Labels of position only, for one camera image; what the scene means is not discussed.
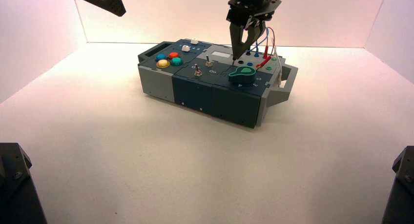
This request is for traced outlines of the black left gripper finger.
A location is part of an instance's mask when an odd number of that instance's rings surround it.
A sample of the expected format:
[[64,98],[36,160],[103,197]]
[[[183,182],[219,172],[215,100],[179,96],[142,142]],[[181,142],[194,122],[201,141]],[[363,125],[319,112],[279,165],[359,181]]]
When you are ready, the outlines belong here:
[[126,13],[122,0],[83,0],[118,17]]

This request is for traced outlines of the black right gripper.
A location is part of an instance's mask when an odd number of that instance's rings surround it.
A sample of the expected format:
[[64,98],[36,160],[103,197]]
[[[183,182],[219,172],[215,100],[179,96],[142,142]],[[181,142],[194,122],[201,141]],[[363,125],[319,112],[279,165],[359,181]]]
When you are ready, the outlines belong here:
[[226,20],[231,23],[229,31],[234,61],[263,35],[266,21],[272,19],[281,3],[281,0],[229,0]]

